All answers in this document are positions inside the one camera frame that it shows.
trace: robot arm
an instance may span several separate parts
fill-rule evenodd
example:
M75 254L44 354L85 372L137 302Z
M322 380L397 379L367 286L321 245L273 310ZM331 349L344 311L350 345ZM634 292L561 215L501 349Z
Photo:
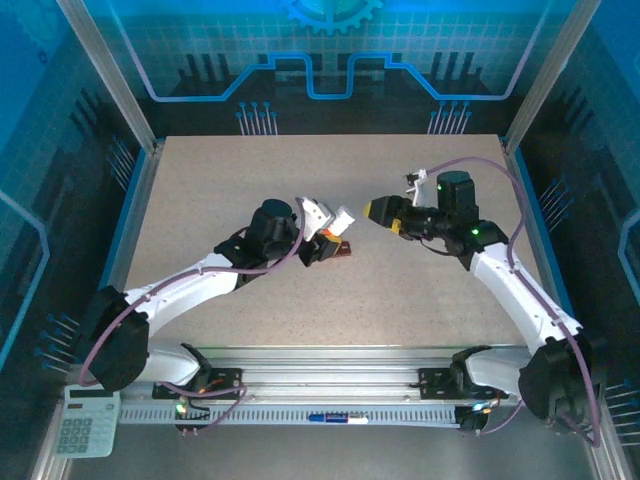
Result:
M297 255L308 267L317 261L348 255L349 244L342 242L340 235L354 221L349 211L341 207L334 212L308 198L299 199L299 203L305 215L303 232L300 219L288 204L266 200L248 227L193 266L123 293L113 287L98 291L72 340L76 357L87 358L114 319L129 309L89 369L104 388L120 390L136 380L189 385L194 391L207 384L207 370L211 367L197 350L186 344L161 345L150 342L150 338L187 310L245 286L285 257Z
M441 238L448 255L478 278L496 297L522 333L527 352L489 347L470 349L454 357L453 365L475 385L486 385L521 397L540 419L569 416L580 424L588 418L588 399L574 352L562 322L577 341L590 370L596 397L606 379L606 345L563 311L521 265L508 256L508 239L493 222L481 220L475 186L468 173L438 176L438 208L425 206L426 173L408 175L413 200L400 196L373 200L365 216L407 240ZM545 309L542 299L550 311Z

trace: blue wall panel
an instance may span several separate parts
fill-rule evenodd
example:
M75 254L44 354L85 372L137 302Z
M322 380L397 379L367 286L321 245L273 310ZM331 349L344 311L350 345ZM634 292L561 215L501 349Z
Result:
M521 146L575 313L609 339L612 385L640 381L639 15L602 2Z
M139 147L55 2L0 1L0 47L0 476L23 480L69 367L50 319L95 291Z
M573 4L342 0L331 17L312 0L89 9L159 136L240 134L235 115L251 101L274 105L288 134L427 133L441 101L460 102L465 133L503 133Z

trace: beige table surface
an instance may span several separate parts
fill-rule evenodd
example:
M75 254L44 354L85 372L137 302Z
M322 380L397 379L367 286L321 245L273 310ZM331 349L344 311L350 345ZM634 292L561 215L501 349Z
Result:
M495 298L457 260L404 241L362 217L364 205L402 195L403 175L463 156L504 165L495 135L169 137L127 288L191 266L246 226L267 198L304 195L357 214L344 238L353 255L277 274L205 302L154 338L196 346L523 344ZM515 195L499 172L468 164L482 218L510 235ZM538 277L523 232L519 257Z

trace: marker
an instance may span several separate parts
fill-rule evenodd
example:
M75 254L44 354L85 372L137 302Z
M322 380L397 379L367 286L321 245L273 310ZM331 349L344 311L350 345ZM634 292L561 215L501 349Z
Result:
M369 419L361 413L314 413L309 415L309 421L315 423L347 423L351 425L366 425Z

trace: purple cable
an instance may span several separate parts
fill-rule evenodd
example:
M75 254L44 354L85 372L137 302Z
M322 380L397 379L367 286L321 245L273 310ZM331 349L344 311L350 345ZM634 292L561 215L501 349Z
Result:
M216 418L209 425L205 425L204 427L199 428L198 431L215 427L216 425L219 425L220 423L225 421L227 418L229 418L229 415L231 415L234 412L234 410L238 408L238 405L242 403L242 400L244 400L244 397L247 394L247 387L245 385L240 385L238 387L233 387L233 388L226 388L224 390L218 390L216 392L197 393L197 392L189 392L187 390L183 390L180 387L177 387L174 384L168 383L168 382L160 382L160 384L163 387L168 388L169 390L173 390L174 392L180 395L184 395L185 397L191 397L191 398L213 398L213 397L219 397L220 395L226 395L227 393L240 392L238 399L235 402L233 402L233 404L222 415Z
M553 320L556 326L560 329L560 331L562 331L562 334L567 338L567 342L569 342L569 345L571 346L571 349L573 350L573 353L576 356L576 360L578 361L578 366L580 367L580 374L582 375L582 380L584 381L584 386L587 390L587 398L589 400L589 410L591 413L591 424L593 426L593 439L591 439L573 420L568 418L566 415L561 415L561 417L567 423L569 428L571 428L576 433L579 433L583 437L585 437L589 441L589 443L593 445L594 448L598 448L600 446L600 410L598 408L598 402L596 401L596 396L593 393L593 382L591 381L591 375L589 374L587 362L584 359L584 356L582 355L582 352L580 351L580 347L578 346L578 343L576 342L575 338L573 338L573 335L571 335L571 332L569 331L567 326L562 321L559 320L560 317L558 316L557 312L551 307L551 305L547 303L547 301L542 297L542 295L540 295L537 292L537 290L533 288L533 285L529 283L529 281L525 278L522 272L520 272L517 268L515 268L515 260L513 258L513 249L515 247L516 238L518 237L518 235L520 235L520 232L524 227L526 216L527 216L527 209L524 208L525 194L524 194L524 189L522 188L522 185L520 185L520 182L518 182L518 180L511 174L511 172L509 172L502 165L494 162L493 160L480 158L480 157L462 157L462 158L456 158L454 160L449 160L448 162L444 162L443 164L438 165L437 167L427 170L427 176L432 175L441 170L444 170L446 168L452 167L454 165L457 165L458 163L466 163L466 162L476 162L476 163L483 163L485 165L489 165L499 170L500 172L502 172L504 175L506 175L509 178L509 180L511 180L511 183L516 193L516 200L518 202L518 207L520 209L521 216L520 216L520 222L518 223L518 226L513 231L511 238L509 238L509 243L507 245L507 260L509 261L509 266L513 270L514 274L516 275L516 277L518 277L518 280L520 280L522 284L525 286L525 288L529 290L531 295L533 295L533 297L538 301L538 303L540 304L540 306L542 306L544 311L547 312L551 320Z
M267 268L243 269L243 268L229 268L229 267L203 267L200 270L193 269L193 270L188 270L186 272L179 273L177 275L174 275L171 278L168 278L164 282L159 283L158 285L153 287L151 290L149 290L149 292L147 292L145 295L142 295L140 298L138 298L133 303L131 303L131 305L129 305L127 308L125 308L113 320L113 322L111 322L109 324L109 326L105 329L105 331L102 332L102 335L100 335L100 337L96 341L95 345L93 346L93 348L91 349L91 351L87 355L87 358L85 359L84 363L82 364L82 367L80 368L80 375L79 375L79 378L78 378L78 383L80 385L82 385L83 387L96 385L98 383L95 380L94 381L90 381L90 382L87 381L86 380L86 376L87 376L87 373L89 372L89 367L91 366L91 363L93 363L93 361L95 360L96 355L98 354L98 352L100 351L100 349L102 348L104 343L106 342L107 338L109 338L111 333L113 333L113 331L118 327L118 325L120 325L120 322L122 322L127 317L127 315L129 315L131 312L133 312L136 308L138 308L144 302L149 301L152 296L157 295L160 291L162 291L164 288L168 287L169 285L172 285L175 282L178 282L178 281L183 280L185 278L193 277L193 276L196 276L196 275L204 275L205 273L237 273L237 274L240 274L240 275L264 275L264 274L267 274L267 273L273 273L276 270L282 268L282 266L287 262L287 260L289 260L291 257L293 257L296 254L296 252L298 251L298 248L302 244L302 240L304 238L305 216L304 216L304 209L302 208L302 199L296 197L296 203L298 204L298 207L300 209L300 231L298 233L298 237L296 238L296 241L293 244L293 247L291 247L291 250L289 250L289 252L284 257L282 257L279 261L277 261L276 263L274 263L273 265L271 265L270 267L267 267ZM172 387L173 388L171 388L171 389L174 390L174 391L176 391L175 389L178 388L178 387L175 387L173 385L172 385ZM235 389L231 389L231 391L235 392L235 391L238 391L240 389L241 389L241 387L238 387L238 388L235 388ZM223 395L224 394L224 393L220 393L220 392L225 392L225 391L224 390L220 390L219 392L212 392L212 393L216 393L217 395ZM200 397L201 395L216 396L216 395L198 394L198 393L193 393L193 392L191 392L190 396L197 397L197 398L202 398L202 397ZM240 395L240 398L238 399L236 404L239 404L240 401L242 400L242 398L244 398L244 394ZM233 411L233 409L235 409L237 407L236 404L232 405L232 407L229 410ZM220 417L220 418L222 418L222 419L226 418L228 416L228 413L230 413L230 412L228 411L226 415L222 415L222 417Z
M520 410L522 410L522 407L524 407L524 402L522 401L522 399L520 399L520 401L518 402L518 405L516 405L516 408L513 410L513 412L511 412L511 415L509 415L507 418L504 419L504 421L502 421L501 423L499 423L495 427L493 427L493 428L491 428L489 430L482 430L479 433L479 435L488 435L490 433L497 432L502 427L505 427L509 422L511 422L511 420L516 418L516 415L518 414L518 412Z

